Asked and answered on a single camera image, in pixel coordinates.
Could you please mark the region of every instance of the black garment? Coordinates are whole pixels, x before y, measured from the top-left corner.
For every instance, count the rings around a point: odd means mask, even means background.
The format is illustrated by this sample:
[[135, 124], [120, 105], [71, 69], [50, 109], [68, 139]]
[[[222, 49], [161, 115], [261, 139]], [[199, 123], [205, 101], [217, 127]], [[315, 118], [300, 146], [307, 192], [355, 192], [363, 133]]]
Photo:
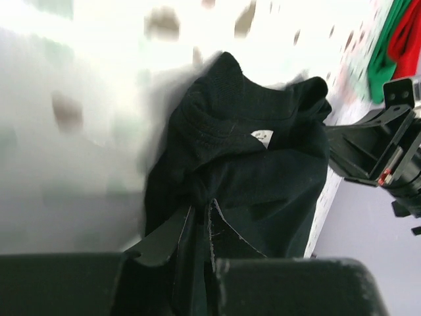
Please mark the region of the black garment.
[[[327, 92], [321, 78], [261, 87], [223, 53], [170, 117], [166, 150], [149, 175], [146, 234], [180, 203], [205, 210], [216, 199], [263, 254], [302, 256], [328, 168]], [[268, 149], [256, 130], [274, 131]]]

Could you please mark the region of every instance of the green cloth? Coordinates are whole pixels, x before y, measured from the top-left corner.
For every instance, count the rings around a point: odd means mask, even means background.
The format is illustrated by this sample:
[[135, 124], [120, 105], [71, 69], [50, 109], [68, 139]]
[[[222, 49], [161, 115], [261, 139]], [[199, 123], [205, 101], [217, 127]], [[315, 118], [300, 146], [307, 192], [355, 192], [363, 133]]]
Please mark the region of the green cloth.
[[394, 0], [367, 67], [368, 88], [374, 103], [383, 102], [383, 84], [392, 79], [396, 63], [387, 56], [387, 46], [410, 0]]

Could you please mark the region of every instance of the red cloth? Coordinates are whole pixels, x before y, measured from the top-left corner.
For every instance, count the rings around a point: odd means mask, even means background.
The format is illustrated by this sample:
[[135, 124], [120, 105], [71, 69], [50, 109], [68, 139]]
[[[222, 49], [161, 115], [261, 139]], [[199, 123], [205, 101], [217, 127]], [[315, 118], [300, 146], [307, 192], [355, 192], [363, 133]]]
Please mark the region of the red cloth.
[[393, 79], [416, 74], [420, 50], [421, 0], [412, 0], [387, 48], [387, 54], [397, 63]]

